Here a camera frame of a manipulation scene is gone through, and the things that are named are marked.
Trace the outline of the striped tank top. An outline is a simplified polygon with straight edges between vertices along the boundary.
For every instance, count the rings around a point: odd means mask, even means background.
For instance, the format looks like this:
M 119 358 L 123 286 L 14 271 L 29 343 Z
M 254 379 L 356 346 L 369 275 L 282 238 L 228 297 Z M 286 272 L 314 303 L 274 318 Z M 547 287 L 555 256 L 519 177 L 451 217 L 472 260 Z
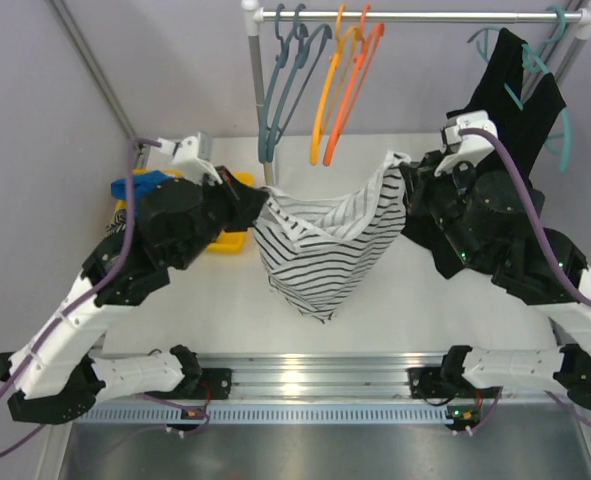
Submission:
M 270 187 L 252 227 L 269 286 L 301 315 L 330 321 L 404 229 L 401 167 L 410 163 L 388 151 L 361 189 L 335 198 L 300 200 Z

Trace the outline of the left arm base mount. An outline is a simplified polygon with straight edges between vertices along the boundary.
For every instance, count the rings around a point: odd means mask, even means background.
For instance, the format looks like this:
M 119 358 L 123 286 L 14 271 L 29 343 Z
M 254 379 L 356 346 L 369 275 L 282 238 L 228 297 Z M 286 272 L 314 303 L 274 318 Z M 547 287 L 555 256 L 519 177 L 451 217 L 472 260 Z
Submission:
M 182 379 L 168 392 L 149 391 L 146 395 L 163 400 L 226 400 L 232 387 L 230 368 L 203 368 L 197 355 L 183 345 L 169 350 L 181 365 Z

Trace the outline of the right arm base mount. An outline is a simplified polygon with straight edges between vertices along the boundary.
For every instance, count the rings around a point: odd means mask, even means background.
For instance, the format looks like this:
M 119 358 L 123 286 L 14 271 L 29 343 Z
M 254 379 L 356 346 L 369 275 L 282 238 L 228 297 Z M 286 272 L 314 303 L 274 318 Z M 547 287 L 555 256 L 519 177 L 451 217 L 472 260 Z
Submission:
M 433 406 L 444 406 L 455 399 L 482 401 L 483 395 L 464 378 L 464 360 L 472 351 L 471 346 L 452 346 L 438 366 L 410 368 L 411 397 Z

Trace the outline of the orange hanger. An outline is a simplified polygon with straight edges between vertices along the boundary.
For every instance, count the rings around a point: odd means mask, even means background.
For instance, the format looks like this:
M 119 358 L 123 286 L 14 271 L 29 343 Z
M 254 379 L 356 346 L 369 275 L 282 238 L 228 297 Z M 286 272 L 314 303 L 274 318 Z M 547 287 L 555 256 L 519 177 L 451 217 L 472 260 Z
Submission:
M 330 166 L 332 163 L 337 144 L 339 143 L 350 119 L 351 113 L 369 73 L 372 61 L 376 55 L 379 43 L 385 33 L 385 26 L 382 22 L 376 23 L 369 32 L 366 32 L 366 17 L 370 10 L 371 5 L 369 3 L 365 4 L 360 15 L 357 33 L 353 35 L 355 43 L 360 49 L 356 55 L 351 56 L 351 74 L 344 90 L 338 114 L 324 152 L 323 165 L 326 167 Z

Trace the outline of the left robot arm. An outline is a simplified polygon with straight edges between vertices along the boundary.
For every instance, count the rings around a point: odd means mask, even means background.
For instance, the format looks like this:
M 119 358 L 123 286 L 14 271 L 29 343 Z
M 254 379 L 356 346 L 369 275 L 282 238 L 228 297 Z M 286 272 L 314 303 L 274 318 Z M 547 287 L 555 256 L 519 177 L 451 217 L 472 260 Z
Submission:
M 170 283 L 222 232 L 252 227 L 267 190 L 239 182 L 226 168 L 198 181 L 159 171 L 118 180 L 126 202 L 122 229 L 105 236 L 87 257 L 69 294 L 22 349 L 0 354 L 0 380 L 16 422 L 68 423 L 95 405 L 138 394 L 187 399 L 202 382 L 195 353 L 183 345 L 117 360 L 90 350 L 109 326 Z

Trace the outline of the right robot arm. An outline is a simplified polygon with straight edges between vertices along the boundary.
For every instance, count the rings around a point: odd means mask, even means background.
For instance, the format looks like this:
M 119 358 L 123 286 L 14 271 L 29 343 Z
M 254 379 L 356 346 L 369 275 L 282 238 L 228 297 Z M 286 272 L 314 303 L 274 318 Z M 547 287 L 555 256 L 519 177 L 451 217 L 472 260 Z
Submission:
M 450 397 L 486 396 L 501 388 L 565 395 L 591 411 L 591 268 L 563 233 L 531 221 L 543 194 L 515 183 L 517 171 L 482 172 L 468 161 L 439 171 L 443 153 L 433 151 L 401 166 L 406 193 L 404 235 L 430 250 L 446 279 L 464 269 L 489 276 L 508 296 L 542 313 L 571 342 L 551 349 L 449 348 L 433 373 Z

